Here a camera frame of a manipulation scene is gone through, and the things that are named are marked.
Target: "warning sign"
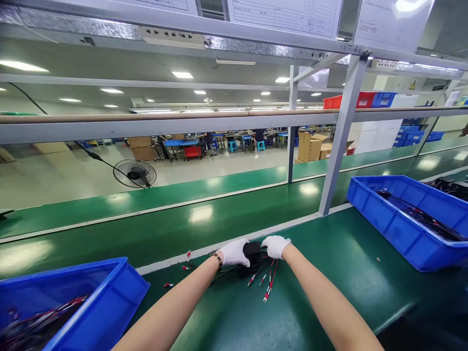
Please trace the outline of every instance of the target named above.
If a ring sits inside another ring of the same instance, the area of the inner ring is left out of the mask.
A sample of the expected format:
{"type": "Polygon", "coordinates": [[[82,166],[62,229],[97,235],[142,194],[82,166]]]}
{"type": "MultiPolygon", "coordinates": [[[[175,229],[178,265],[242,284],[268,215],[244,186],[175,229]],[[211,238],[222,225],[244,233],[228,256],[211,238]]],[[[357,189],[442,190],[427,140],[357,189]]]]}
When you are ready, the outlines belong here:
{"type": "Polygon", "coordinates": [[[411,85],[409,86],[409,89],[410,89],[410,90],[416,89],[416,83],[417,83],[417,82],[418,82],[417,79],[413,79],[413,80],[411,81],[411,85]]]}

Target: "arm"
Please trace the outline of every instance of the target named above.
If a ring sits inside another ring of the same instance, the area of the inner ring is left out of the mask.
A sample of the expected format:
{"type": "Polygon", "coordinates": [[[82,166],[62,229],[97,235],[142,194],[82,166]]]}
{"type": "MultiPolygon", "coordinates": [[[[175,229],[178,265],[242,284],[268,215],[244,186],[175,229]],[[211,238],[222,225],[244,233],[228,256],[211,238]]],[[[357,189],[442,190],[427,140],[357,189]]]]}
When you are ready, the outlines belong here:
{"type": "Polygon", "coordinates": [[[338,351],[383,350],[372,330],[352,304],[291,244],[289,239],[270,236],[263,241],[262,246],[268,246],[270,257],[283,258],[289,264],[320,324],[338,351]]]}
{"type": "MultiPolygon", "coordinates": [[[[242,249],[246,239],[230,242],[216,253],[223,265],[250,262],[242,249]]],[[[219,261],[210,256],[188,277],[160,298],[121,338],[112,351],[169,350],[190,318],[197,303],[219,269],[219,261]]]]}

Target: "stacked cardboard boxes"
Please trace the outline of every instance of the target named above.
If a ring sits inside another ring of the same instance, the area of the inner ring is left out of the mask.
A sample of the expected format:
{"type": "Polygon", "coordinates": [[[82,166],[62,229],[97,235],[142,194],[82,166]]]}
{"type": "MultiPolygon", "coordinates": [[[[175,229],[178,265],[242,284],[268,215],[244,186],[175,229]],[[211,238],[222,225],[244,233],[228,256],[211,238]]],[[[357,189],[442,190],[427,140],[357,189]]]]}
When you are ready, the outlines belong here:
{"type": "MultiPolygon", "coordinates": [[[[327,136],[321,134],[311,135],[310,133],[299,133],[299,153],[296,163],[310,162],[330,158],[332,153],[332,143],[324,143],[327,136]]],[[[352,141],[346,143],[346,152],[352,141]]]]}
{"type": "Polygon", "coordinates": [[[155,149],[150,136],[138,136],[127,138],[133,155],[142,161],[153,161],[156,157],[155,149]]]}

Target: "green work surface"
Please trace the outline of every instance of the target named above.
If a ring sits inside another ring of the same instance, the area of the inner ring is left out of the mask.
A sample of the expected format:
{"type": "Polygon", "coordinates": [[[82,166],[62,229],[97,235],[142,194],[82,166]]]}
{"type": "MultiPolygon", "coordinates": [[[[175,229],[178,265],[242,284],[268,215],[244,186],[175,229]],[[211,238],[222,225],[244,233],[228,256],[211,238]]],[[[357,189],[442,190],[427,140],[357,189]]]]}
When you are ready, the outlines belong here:
{"type": "MultiPolygon", "coordinates": [[[[466,271],[420,273],[355,209],[285,229],[292,243],[345,295],[379,333],[422,299],[463,289],[466,271]]],[[[151,287],[134,323],[188,273],[180,265],[144,276],[151,287]]],[[[208,288],[172,350],[333,350],[291,269],[278,264],[267,284],[228,273],[208,288]]]]}
{"type": "Polygon", "coordinates": [[[438,150],[443,150],[451,147],[465,146],[468,144],[468,136],[442,139],[440,141],[431,141],[424,144],[421,152],[434,152],[438,150]]]}
{"type": "MultiPolygon", "coordinates": [[[[468,164],[461,149],[340,173],[332,206],[352,176],[424,179],[468,164]]],[[[134,267],[161,261],[317,212],[324,177],[0,245],[0,279],[120,256],[134,267]]]]}
{"type": "MultiPolygon", "coordinates": [[[[343,158],[342,169],[412,155],[414,146],[358,154],[343,158]]],[[[327,172],[328,160],[296,164],[293,178],[327,172]]],[[[39,232],[77,223],[144,211],[152,208],[237,192],[286,180],[287,167],[225,175],[146,190],[66,201],[14,211],[0,227],[0,238],[39,232]]]]}

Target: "handrail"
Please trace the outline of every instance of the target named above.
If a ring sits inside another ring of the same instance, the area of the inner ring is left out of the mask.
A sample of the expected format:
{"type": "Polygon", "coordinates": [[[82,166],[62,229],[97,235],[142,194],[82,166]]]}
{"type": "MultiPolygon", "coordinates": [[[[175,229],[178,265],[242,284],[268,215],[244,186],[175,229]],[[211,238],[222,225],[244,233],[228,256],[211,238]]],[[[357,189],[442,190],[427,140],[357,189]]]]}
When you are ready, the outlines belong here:
{"type": "MultiPolygon", "coordinates": [[[[439,107],[408,107],[408,108],[365,108],[356,109],[361,112],[415,112],[415,111],[446,111],[467,110],[467,106],[439,106],[439,107]]],[[[198,119],[198,118],[226,118],[226,117],[255,117],[255,116],[291,116],[291,115],[322,115],[336,114],[339,109],[329,110],[294,110],[294,111],[241,111],[241,112],[214,112],[214,113],[181,113],[181,114],[123,114],[123,115],[71,115],[71,116],[0,116],[0,124],[26,124],[26,123],[67,123],[67,122],[116,122],[116,121],[143,121],[166,119],[198,119]]]]}

